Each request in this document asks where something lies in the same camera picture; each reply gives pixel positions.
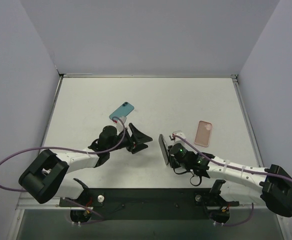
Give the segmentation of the black phone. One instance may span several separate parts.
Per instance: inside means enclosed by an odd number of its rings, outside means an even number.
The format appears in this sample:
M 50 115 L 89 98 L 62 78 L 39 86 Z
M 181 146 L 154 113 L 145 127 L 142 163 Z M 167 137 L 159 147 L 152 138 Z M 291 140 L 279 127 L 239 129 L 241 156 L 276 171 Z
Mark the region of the black phone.
M 168 146 L 163 134 L 159 135 L 158 142 L 159 142 L 159 146 L 163 155 L 164 162 L 166 165 L 168 165 L 170 156 L 169 156 Z

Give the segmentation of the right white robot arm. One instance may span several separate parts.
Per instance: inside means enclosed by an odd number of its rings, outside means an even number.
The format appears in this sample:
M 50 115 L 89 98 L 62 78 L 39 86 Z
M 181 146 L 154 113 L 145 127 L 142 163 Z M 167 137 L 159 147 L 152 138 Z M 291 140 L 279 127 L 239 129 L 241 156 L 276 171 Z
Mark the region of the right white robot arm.
M 213 194 L 225 202 L 265 205 L 282 217 L 292 217 L 292 177 L 280 166 L 240 165 L 209 153 L 195 153 L 181 143 L 163 147 L 166 165 L 200 179 L 214 179 Z

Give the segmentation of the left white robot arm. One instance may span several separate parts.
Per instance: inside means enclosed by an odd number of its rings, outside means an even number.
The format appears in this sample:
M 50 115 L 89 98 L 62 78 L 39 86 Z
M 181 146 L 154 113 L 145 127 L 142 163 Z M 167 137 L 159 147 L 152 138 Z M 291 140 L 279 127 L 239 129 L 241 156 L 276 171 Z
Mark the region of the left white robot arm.
M 103 165 L 112 151 L 126 149 L 135 154 L 146 148 L 153 139 L 139 131 L 132 123 L 118 132 L 111 125 L 105 126 L 98 139 L 80 152 L 54 153 L 50 149 L 42 151 L 21 174 L 18 183 L 35 200 L 44 204 L 54 197 L 70 198 L 76 205 L 87 203 L 87 186 L 79 179 L 66 179 L 71 172 L 97 168 Z

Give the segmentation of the teal phone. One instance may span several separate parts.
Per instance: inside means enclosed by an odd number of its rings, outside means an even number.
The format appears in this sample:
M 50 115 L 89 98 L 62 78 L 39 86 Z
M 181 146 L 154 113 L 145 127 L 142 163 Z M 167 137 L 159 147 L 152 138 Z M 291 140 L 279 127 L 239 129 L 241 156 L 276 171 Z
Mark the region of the teal phone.
M 125 101 L 109 115 L 109 119 L 116 123 L 117 120 L 115 119 L 115 117 L 117 118 L 127 117 L 134 109 L 135 107 L 132 104 Z

